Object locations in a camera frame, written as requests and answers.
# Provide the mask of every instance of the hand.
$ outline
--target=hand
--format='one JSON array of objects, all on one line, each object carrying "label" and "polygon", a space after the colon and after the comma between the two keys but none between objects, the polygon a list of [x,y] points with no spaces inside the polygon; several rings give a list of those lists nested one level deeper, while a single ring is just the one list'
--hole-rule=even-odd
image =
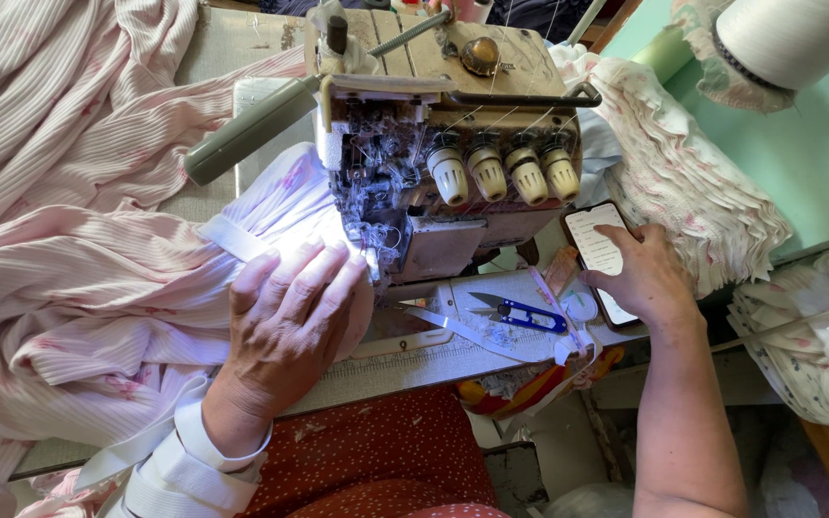
[{"label": "hand", "polygon": [[229,288],[232,346],[202,403],[220,453],[255,451],[271,420],[332,365],[366,265],[363,256],[348,260],[343,243],[316,240],[282,262],[265,253],[238,274]]},{"label": "hand", "polygon": [[680,264],[662,225],[644,225],[631,234],[612,225],[598,225],[594,230],[619,248],[623,271],[609,276],[584,270],[578,274],[581,282],[606,291],[619,307],[638,316],[649,327],[687,319],[696,322],[701,318],[693,299],[693,277]]}]

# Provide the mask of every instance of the phone screen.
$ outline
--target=phone screen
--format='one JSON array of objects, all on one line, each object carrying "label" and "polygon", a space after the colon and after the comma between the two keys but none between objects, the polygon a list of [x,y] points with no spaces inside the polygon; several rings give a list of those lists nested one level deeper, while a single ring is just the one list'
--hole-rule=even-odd
[{"label": "phone screen", "polygon": [[[565,223],[575,238],[578,252],[587,269],[600,270],[611,276],[618,276],[623,271],[623,255],[619,253],[619,249],[609,238],[593,230],[595,225],[615,225],[623,229],[626,227],[615,205],[607,203],[595,206],[591,210],[580,210],[565,216]],[[627,324],[639,319],[620,308],[606,291],[597,289],[597,293],[604,303],[604,311],[613,324]]]}]

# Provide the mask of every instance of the overlock sewing machine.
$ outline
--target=overlock sewing machine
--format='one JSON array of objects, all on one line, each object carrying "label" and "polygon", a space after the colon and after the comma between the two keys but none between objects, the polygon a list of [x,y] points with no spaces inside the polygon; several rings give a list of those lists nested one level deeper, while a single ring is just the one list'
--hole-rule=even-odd
[{"label": "overlock sewing machine", "polygon": [[[537,32],[454,18],[348,9],[323,30],[307,23],[308,76],[194,147],[190,178],[213,181],[316,110],[316,147],[374,284],[455,277],[529,241],[578,194],[575,108],[600,95],[567,91]],[[343,73],[349,42],[372,46],[375,74]]]}]

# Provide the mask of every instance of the green handle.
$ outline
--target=green handle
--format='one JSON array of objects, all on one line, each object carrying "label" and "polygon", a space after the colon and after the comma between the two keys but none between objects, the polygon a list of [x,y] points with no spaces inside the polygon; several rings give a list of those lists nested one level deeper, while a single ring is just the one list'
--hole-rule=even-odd
[{"label": "green handle", "polygon": [[184,171],[203,186],[222,176],[239,161],[279,135],[318,106],[313,93],[320,76],[291,79],[274,93],[192,147],[184,157]]}]

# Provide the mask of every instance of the red polka dot skirt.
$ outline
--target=red polka dot skirt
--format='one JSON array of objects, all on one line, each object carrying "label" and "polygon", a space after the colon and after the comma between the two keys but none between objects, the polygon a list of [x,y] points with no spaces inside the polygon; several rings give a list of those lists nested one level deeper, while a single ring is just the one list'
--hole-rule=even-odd
[{"label": "red polka dot skirt", "polygon": [[277,421],[242,516],[507,518],[449,386]]}]

